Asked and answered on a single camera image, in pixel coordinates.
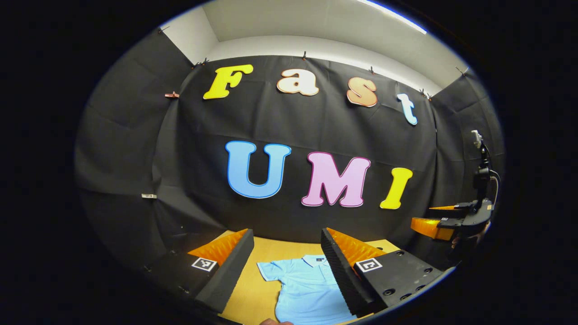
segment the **table surface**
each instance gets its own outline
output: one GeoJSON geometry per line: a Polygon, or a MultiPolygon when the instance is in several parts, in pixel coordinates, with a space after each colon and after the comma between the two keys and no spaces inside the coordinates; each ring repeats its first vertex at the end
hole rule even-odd
{"type": "MultiPolygon", "coordinates": [[[[234,232],[227,230],[215,239],[232,233],[234,232]]],[[[290,260],[301,258],[307,254],[324,254],[321,245],[315,243],[285,242],[260,237],[254,237],[254,242],[255,247],[251,255],[249,255],[247,264],[245,264],[241,272],[241,276],[231,294],[231,298],[227,302],[223,313],[219,314],[221,317],[244,325],[259,325],[267,318],[277,320],[275,317],[275,305],[277,304],[277,298],[281,290],[281,282],[263,280],[257,268],[257,263],[290,260]]],[[[383,251],[386,253],[391,253],[399,249],[385,239],[366,243],[374,247],[383,248],[383,251]]],[[[350,322],[340,323],[339,325],[350,324],[355,321],[356,320],[352,320],[350,322]]]]}

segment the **hand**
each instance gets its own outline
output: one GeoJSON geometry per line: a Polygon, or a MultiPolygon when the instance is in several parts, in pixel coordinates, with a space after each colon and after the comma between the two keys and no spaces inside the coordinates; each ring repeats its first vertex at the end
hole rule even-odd
{"type": "Polygon", "coordinates": [[[277,321],[272,320],[271,318],[267,318],[263,322],[261,322],[261,324],[259,324],[259,325],[293,325],[293,323],[291,323],[291,322],[278,323],[277,321]]]}
{"type": "MultiPolygon", "coordinates": [[[[476,234],[474,236],[470,236],[468,238],[474,238],[477,237],[477,241],[476,241],[476,245],[480,243],[481,239],[484,238],[484,235],[486,234],[486,232],[488,231],[488,228],[490,227],[490,221],[488,221],[488,224],[486,225],[486,227],[484,228],[484,230],[482,230],[479,234],[476,234]]],[[[455,248],[456,244],[460,241],[459,237],[455,237],[453,241],[451,241],[452,246],[451,248],[455,248]]]]}

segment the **light blue letter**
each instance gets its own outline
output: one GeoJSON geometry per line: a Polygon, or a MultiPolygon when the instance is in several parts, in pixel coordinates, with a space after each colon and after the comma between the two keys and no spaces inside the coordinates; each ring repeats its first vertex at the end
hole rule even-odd
{"type": "Polygon", "coordinates": [[[403,114],[405,114],[405,119],[411,125],[417,124],[417,117],[413,116],[412,108],[413,103],[409,100],[409,97],[406,94],[398,94],[398,99],[401,101],[401,106],[403,107],[403,114]]]}
{"type": "Polygon", "coordinates": [[[290,147],[270,144],[263,148],[269,155],[269,175],[267,182],[262,185],[249,181],[249,159],[257,149],[256,145],[246,141],[231,141],[225,145],[225,149],[229,152],[227,178],[233,191],[244,197],[268,198],[281,189],[285,157],[291,154],[290,147]]]}

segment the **polo shirt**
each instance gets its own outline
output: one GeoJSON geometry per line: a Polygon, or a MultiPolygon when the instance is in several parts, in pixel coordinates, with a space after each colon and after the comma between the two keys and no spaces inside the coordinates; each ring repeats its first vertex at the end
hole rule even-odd
{"type": "Polygon", "coordinates": [[[275,316],[295,325],[333,325],[356,319],[324,255],[257,263],[265,281],[282,283],[275,316]]]}

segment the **shirt collar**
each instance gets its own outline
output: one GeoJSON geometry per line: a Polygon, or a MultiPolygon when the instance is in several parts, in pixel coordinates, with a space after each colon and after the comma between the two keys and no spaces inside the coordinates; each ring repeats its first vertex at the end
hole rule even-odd
{"type": "Polygon", "coordinates": [[[303,261],[311,267],[316,267],[320,264],[329,265],[329,262],[327,261],[327,258],[325,258],[325,255],[305,255],[303,256],[303,261]],[[317,261],[318,258],[323,258],[323,261],[317,261]]]}

